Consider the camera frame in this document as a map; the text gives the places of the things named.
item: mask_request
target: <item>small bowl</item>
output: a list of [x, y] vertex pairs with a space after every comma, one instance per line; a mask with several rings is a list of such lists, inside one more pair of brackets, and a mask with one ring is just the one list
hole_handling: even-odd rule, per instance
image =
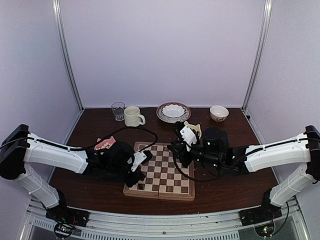
[[229, 115], [228, 109], [224, 106], [212, 106], [210, 107], [210, 116], [216, 122], [223, 122]]

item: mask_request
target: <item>pink object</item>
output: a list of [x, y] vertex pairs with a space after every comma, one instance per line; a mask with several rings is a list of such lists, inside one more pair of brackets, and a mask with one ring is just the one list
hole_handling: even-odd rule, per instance
[[94, 150], [99, 150], [99, 149], [109, 149], [114, 143], [116, 142], [115, 138], [112, 136], [109, 139], [103, 140], [99, 144], [97, 144], [94, 147]]

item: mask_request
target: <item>mug handle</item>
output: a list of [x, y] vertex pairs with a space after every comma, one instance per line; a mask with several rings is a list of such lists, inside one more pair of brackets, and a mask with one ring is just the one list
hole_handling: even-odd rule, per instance
[[146, 124], [146, 119], [145, 116], [139, 114], [138, 118], [141, 118], [141, 122], [139, 122], [140, 125], [145, 125]]

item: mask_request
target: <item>white bowl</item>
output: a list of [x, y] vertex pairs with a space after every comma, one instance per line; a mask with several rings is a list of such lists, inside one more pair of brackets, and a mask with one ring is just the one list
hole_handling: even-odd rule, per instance
[[185, 114], [185, 110], [182, 106], [170, 104], [162, 109], [162, 113], [169, 118], [178, 118]]
[[210, 107], [210, 116], [216, 122], [223, 122], [229, 115], [228, 109], [224, 106], [212, 106]]

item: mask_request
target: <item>bowl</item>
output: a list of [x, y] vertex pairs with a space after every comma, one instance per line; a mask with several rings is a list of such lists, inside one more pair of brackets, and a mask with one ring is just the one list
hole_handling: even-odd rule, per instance
[[175, 124], [176, 122], [187, 121], [191, 116], [191, 111], [182, 103], [167, 102], [158, 107], [156, 115], [166, 123]]
[[216, 122], [223, 122], [228, 115], [229, 111], [224, 106], [215, 105], [210, 107], [210, 116]]

